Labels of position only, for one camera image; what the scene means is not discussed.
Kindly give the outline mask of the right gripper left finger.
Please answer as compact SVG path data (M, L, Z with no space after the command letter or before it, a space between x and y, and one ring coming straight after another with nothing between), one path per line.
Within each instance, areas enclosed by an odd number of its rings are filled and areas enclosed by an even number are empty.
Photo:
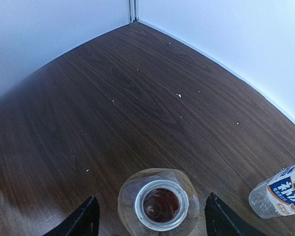
M99 233L100 206L96 197L87 198L58 226L45 236L97 236Z

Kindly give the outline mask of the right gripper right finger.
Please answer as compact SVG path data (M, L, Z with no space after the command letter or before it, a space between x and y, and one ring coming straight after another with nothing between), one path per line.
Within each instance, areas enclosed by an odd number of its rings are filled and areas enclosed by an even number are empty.
M209 236L264 236L243 220L217 195L211 193L205 206L206 231Z

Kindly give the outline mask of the amber tea bottle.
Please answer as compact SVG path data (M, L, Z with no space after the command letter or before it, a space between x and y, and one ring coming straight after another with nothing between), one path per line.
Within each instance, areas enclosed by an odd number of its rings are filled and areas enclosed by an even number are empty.
M132 236L188 236L199 215L197 192L181 170L139 171L118 194L118 216Z

